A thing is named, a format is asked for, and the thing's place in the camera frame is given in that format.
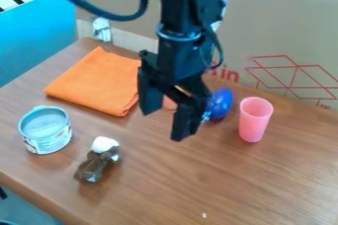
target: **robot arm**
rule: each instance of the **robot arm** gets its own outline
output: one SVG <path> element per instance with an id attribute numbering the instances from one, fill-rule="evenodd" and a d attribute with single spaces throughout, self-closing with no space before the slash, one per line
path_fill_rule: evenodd
<path id="1" fill-rule="evenodd" d="M 69 0 L 99 17 L 113 21 L 131 21 L 143 15 L 148 0 L 140 0 L 136 13 L 121 16 L 99 9 L 84 0 Z M 171 139 L 180 141 L 195 134 L 208 117 L 211 93 L 202 81 L 207 68 L 223 60 L 223 52 L 212 29 L 222 19 L 222 0 L 161 0 L 161 21 L 156 29 L 158 54 L 142 51 L 138 71 L 139 105 L 144 114 L 162 108 L 166 95 L 178 104 Z M 213 48 L 219 52 L 219 64 L 211 66 Z"/>

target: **tin can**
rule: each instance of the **tin can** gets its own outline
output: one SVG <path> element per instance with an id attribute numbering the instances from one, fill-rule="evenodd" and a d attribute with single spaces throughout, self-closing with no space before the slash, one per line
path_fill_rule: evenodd
<path id="1" fill-rule="evenodd" d="M 40 155 L 62 149 L 72 137 L 68 113 L 58 107 L 33 108 L 21 118 L 18 129 L 26 148 Z"/>

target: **blue ball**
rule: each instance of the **blue ball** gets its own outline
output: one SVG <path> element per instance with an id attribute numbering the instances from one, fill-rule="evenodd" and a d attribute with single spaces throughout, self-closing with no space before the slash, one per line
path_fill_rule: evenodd
<path id="1" fill-rule="evenodd" d="M 226 88 L 215 90 L 211 96 L 211 119 L 220 119 L 226 116 L 232 107 L 232 91 Z"/>

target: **red line drawing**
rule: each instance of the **red line drawing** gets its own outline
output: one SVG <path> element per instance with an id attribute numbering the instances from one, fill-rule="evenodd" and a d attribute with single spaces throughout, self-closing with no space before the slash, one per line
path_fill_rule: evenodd
<path id="1" fill-rule="evenodd" d="M 263 59 L 269 59 L 270 60 L 269 64 L 271 64 L 271 62 L 273 63 L 274 60 L 275 61 L 281 60 L 281 62 L 284 62 L 284 64 L 283 65 L 276 65 L 276 66 L 265 66 L 264 63 L 262 63 Z M 245 70 L 246 70 L 247 73 L 249 73 L 253 78 L 255 78 L 257 80 L 256 88 L 258 88 L 258 86 L 260 84 L 263 84 L 268 89 L 284 89 L 285 90 L 284 96 L 286 96 L 288 94 L 288 92 L 290 92 L 291 94 L 293 94 L 295 97 L 297 97 L 299 99 L 317 100 L 318 106 L 319 106 L 319 104 L 322 100 L 329 100 L 329 101 L 338 100 L 337 97 L 329 91 L 329 89 L 338 89 L 338 79 L 335 78 L 332 74 L 330 74 L 327 70 L 325 70 L 319 64 L 296 64 L 287 55 L 255 56 L 255 57 L 253 57 L 253 60 L 254 60 L 254 62 L 256 63 L 257 66 L 246 67 Z M 305 67 L 311 67 L 312 71 L 316 71 L 317 73 L 319 73 L 322 76 L 326 75 L 325 78 L 326 78 L 326 80 L 328 80 L 327 82 L 330 82 L 331 84 L 320 83 L 320 81 L 318 81 L 315 77 L 313 77 L 311 75 L 311 73 L 306 72 L 306 69 L 304 69 Z M 295 72 L 293 73 L 290 84 L 286 84 L 286 82 L 282 81 L 280 78 L 276 77 L 276 75 L 274 75 L 272 73 L 272 71 L 274 69 L 280 69 L 280 70 L 281 69 L 289 69 L 289 72 L 290 72 L 291 68 L 294 68 Z M 264 80 L 262 80 L 262 78 L 257 77 L 257 75 L 254 74 L 255 70 L 263 70 L 266 74 L 270 75 L 274 79 L 274 81 L 276 81 L 279 84 L 279 86 L 278 87 L 276 87 L 276 85 L 275 86 L 268 86 L 264 82 Z M 305 74 L 305 76 L 307 76 L 309 80 L 311 80 L 315 84 L 317 84 L 318 87 L 313 87 L 313 86 L 306 87 L 306 86 L 300 86 L 299 84 L 295 85 L 296 77 L 299 77 L 297 75 L 300 75 L 301 73 Z M 306 95 L 306 97 L 304 97 L 303 93 L 308 92 L 308 90 L 312 90 L 313 92 L 317 92 L 317 95 L 315 95 L 315 94 L 313 94 L 313 96 L 312 95 Z"/>

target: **blue object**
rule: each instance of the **blue object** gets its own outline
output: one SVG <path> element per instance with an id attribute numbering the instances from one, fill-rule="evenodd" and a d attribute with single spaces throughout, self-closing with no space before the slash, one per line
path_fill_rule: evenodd
<path id="1" fill-rule="evenodd" d="M 233 95 L 230 89 L 221 88 L 212 93 L 210 111 L 211 119 L 220 119 L 226 116 L 232 107 Z"/>
<path id="2" fill-rule="evenodd" d="M 75 41 L 75 7 L 34 0 L 0 13 L 0 28 L 1 87 Z"/>

